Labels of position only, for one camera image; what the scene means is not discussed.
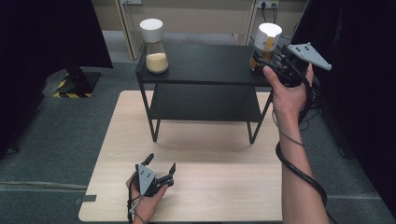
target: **person's left hand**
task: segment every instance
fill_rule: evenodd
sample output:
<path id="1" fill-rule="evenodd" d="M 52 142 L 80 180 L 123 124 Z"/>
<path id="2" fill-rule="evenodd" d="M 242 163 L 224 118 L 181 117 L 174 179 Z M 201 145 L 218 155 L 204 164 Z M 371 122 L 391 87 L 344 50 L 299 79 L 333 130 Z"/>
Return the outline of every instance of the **person's left hand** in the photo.
<path id="1" fill-rule="evenodd" d="M 129 184 L 131 183 L 131 178 L 130 177 L 127 181 L 126 181 L 126 187 L 129 187 Z M 139 191 L 136 188 L 136 182 L 134 181 L 134 183 L 132 184 L 132 195 L 131 198 L 134 199 L 135 197 L 138 197 L 140 195 Z M 152 197 L 145 197 L 142 196 L 140 198 L 137 198 L 136 200 L 133 201 L 133 204 L 136 204 L 137 202 L 139 202 L 139 204 L 137 205 L 137 207 L 134 209 L 134 224 L 137 223 L 148 223 L 149 220 L 152 218 L 152 216 L 154 216 L 155 213 L 155 209 L 157 207 L 158 202 L 160 201 L 160 199 L 163 197 L 163 195 L 165 194 L 166 190 L 168 189 L 168 185 L 164 185 L 162 188 L 160 188 L 160 190 L 158 190 L 158 193 L 155 194 Z"/>

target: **gray carpet floor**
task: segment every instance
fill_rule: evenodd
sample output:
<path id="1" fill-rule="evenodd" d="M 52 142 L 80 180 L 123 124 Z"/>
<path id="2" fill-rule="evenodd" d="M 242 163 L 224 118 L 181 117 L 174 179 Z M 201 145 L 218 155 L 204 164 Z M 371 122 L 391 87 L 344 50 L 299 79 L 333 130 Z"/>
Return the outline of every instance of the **gray carpet floor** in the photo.
<path id="1" fill-rule="evenodd" d="M 46 97 L 18 143 L 21 151 L 0 160 L 0 223 L 82 223 L 80 200 L 118 97 L 138 90 L 134 69 L 131 62 L 83 68 L 102 74 L 91 98 L 55 98 L 66 72 L 48 78 Z M 302 134 L 315 179 L 328 192 L 329 213 L 338 223 L 396 223 L 359 163 L 340 156 L 320 111 L 308 117 Z"/>

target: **forearm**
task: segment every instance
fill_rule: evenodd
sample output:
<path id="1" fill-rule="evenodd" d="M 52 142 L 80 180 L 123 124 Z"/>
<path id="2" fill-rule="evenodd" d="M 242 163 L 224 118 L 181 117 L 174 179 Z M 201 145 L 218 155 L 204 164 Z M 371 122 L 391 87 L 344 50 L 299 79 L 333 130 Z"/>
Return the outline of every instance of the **forearm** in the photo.
<path id="1" fill-rule="evenodd" d="M 297 119 L 283 117 L 278 125 L 282 132 L 279 139 L 284 157 L 313 177 L 304 148 L 288 138 L 302 143 Z M 282 165 L 282 207 L 284 223 L 328 223 L 320 194 L 285 165 Z"/>

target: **shelf top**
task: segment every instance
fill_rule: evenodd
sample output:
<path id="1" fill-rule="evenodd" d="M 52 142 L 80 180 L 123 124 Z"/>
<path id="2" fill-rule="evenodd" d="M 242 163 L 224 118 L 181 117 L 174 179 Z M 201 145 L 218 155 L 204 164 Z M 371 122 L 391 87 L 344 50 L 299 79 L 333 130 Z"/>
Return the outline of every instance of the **shelf top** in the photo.
<path id="1" fill-rule="evenodd" d="M 165 50 L 169 68 L 161 74 L 150 73 L 140 57 L 136 73 L 143 82 L 269 87 L 249 69 L 253 47 L 165 43 Z"/>

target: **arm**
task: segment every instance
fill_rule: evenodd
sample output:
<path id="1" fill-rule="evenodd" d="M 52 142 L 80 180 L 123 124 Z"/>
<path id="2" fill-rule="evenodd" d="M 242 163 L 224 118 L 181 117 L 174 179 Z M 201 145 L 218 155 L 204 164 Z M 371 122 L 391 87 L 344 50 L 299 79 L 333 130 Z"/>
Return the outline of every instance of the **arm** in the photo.
<path id="1" fill-rule="evenodd" d="M 131 183 L 131 177 L 126 181 L 127 188 L 129 187 L 130 183 Z M 140 195 L 134 184 L 135 182 L 132 184 L 132 197 L 131 197 L 132 199 Z M 136 199 L 135 201 L 133 201 L 133 204 L 139 202 L 137 207 L 134 209 L 134 224 L 145 224 L 149 222 L 149 220 L 154 216 L 158 202 L 163 197 L 167 189 L 168 189 L 168 185 L 164 185 L 154 196 L 152 197 L 142 196 Z"/>
<path id="2" fill-rule="evenodd" d="M 288 137 L 302 143 L 298 117 L 305 101 L 305 86 L 285 88 L 274 71 L 264 67 L 265 77 L 274 90 L 273 106 L 279 129 Z M 312 83 L 314 73 L 311 64 L 306 78 Z M 313 177 L 302 146 L 292 142 L 279 132 L 280 147 L 283 155 L 301 171 Z M 320 194 L 282 164 L 282 216 L 284 223 L 329 223 Z"/>

